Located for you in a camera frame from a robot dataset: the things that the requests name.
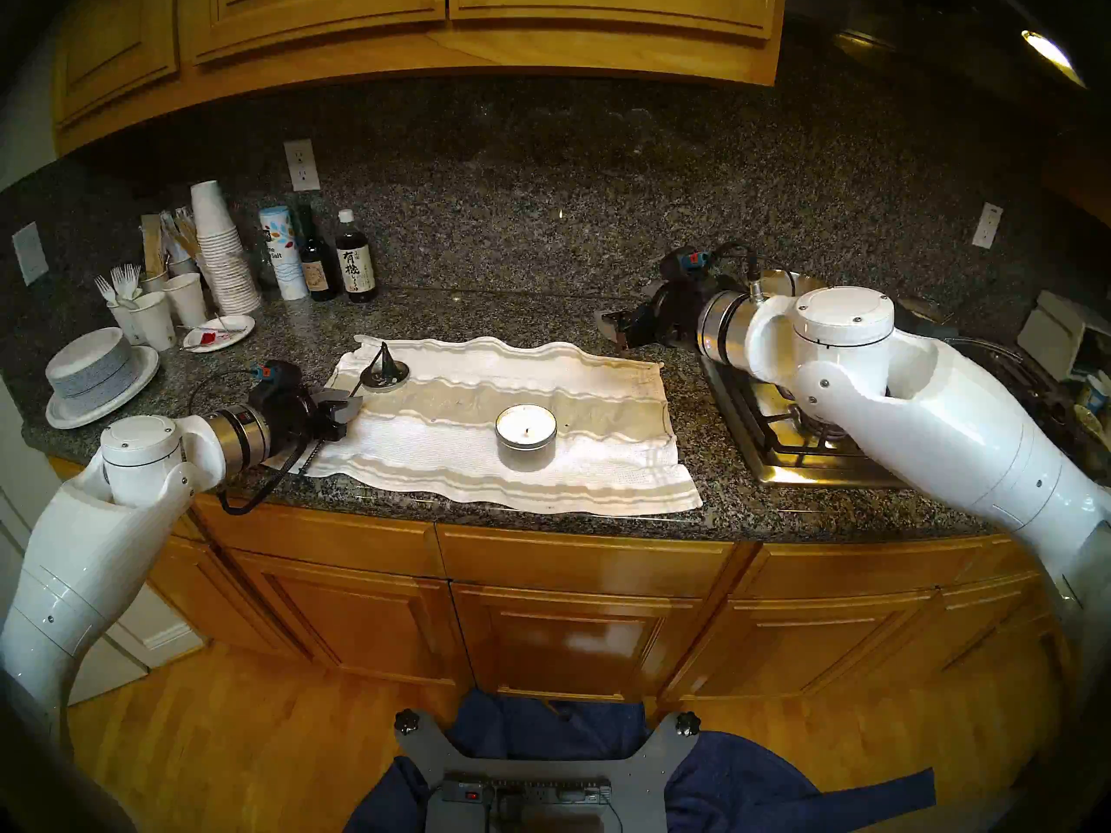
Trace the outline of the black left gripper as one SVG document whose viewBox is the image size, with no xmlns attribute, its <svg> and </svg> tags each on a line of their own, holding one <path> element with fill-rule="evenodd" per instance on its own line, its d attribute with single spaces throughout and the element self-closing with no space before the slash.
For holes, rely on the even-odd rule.
<svg viewBox="0 0 1111 833">
<path fill-rule="evenodd" d="M 294 449 L 300 442 L 339 442 L 349 430 L 362 397 L 320 384 L 284 387 L 276 379 L 258 380 L 258 420 L 266 425 L 264 459 Z"/>
</svg>

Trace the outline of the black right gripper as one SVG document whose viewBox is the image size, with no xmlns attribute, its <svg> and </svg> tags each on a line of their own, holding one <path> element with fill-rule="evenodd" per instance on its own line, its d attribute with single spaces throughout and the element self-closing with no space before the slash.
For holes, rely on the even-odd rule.
<svg viewBox="0 0 1111 833">
<path fill-rule="evenodd" d="M 697 348 L 700 315 L 717 293 L 715 274 L 662 279 L 649 307 L 598 310 L 600 329 L 619 329 L 618 348 L 632 351 L 649 345 Z"/>
</svg>

